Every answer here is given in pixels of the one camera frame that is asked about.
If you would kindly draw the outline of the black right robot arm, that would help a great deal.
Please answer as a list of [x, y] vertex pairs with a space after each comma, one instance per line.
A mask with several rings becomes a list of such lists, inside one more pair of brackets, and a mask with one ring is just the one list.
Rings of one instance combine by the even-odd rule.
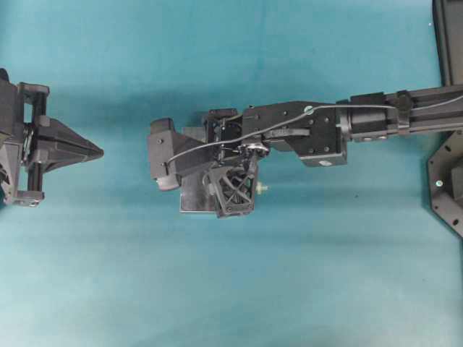
[[291, 101], [217, 109], [203, 122], [204, 140], [187, 137], [170, 166], [174, 186], [189, 176], [220, 218], [251, 213], [258, 163], [270, 151], [292, 152], [308, 167], [347, 162], [347, 143], [462, 128], [462, 87], [353, 96], [336, 103]]

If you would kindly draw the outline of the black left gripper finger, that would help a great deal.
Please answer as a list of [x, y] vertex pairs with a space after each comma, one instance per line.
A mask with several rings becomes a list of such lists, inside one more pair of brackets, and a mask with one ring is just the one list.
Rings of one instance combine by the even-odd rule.
[[92, 153], [104, 154], [104, 151], [93, 142], [80, 136], [57, 119], [47, 116], [39, 116], [37, 136], [39, 140], [58, 142], [89, 150]]
[[104, 151], [86, 139], [39, 137], [27, 157], [27, 165], [38, 164], [44, 173], [102, 158]]

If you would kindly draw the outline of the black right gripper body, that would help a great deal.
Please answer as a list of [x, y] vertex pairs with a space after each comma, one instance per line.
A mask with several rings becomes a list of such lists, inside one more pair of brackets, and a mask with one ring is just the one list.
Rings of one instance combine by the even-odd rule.
[[[211, 143], [241, 137], [242, 120], [235, 108], [210, 110], [200, 127], [182, 132], [200, 142]], [[248, 215], [254, 210], [258, 161], [268, 148], [248, 149], [240, 142], [213, 148], [213, 161], [205, 169], [182, 179], [180, 211], [215, 213], [218, 218]]]

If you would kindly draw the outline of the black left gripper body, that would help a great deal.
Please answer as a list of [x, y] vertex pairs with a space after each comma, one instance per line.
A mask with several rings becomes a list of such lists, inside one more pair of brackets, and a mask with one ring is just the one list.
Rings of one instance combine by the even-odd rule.
[[1, 69], [1, 193], [6, 205], [36, 207], [44, 200], [43, 168], [32, 162], [49, 88], [9, 81]]

